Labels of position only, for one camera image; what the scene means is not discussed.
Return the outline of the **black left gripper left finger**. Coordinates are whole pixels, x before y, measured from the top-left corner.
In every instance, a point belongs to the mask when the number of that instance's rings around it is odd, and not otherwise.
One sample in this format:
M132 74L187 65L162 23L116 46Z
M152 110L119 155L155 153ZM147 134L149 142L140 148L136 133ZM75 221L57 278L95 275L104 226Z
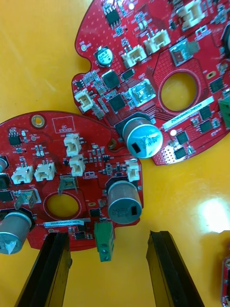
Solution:
M63 306L71 265L68 234L49 234L42 245L15 306Z

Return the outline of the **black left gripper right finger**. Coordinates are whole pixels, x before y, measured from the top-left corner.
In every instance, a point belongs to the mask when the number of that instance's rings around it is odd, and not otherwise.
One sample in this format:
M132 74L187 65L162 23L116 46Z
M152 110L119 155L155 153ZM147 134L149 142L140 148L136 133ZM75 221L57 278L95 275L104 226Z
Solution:
M168 231L151 231L146 259L157 307L203 307L204 303Z

